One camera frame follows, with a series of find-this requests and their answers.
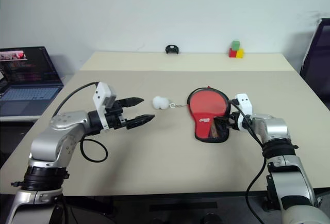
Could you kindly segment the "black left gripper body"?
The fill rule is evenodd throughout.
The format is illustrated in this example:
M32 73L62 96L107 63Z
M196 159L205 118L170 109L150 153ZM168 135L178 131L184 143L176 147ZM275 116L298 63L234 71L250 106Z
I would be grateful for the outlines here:
M126 106L126 100L116 100L112 107L105 108L105 117L110 129L120 129L126 127L127 120L123 117L123 108Z

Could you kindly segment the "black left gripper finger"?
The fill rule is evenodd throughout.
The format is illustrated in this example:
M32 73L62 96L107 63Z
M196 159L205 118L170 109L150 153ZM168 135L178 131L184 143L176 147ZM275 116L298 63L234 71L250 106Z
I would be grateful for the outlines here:
M126 129L130 130L150 122L155 115L140 115L133 119L126 120Z
M125 98L125 99L121 99L121 106L122 107L133 107L133 106L140 104L143 101L144 101L144 99L138 98L138 97Z

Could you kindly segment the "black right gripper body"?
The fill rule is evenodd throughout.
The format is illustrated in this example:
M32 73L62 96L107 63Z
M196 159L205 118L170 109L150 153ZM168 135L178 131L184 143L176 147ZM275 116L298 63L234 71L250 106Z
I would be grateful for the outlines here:
M242 123L241 121L239 122L238 119L240 117L240 113L238 111L234 111L231 114L229 114L229 118L227 120L227 127L233 130L239 131L239 123Z

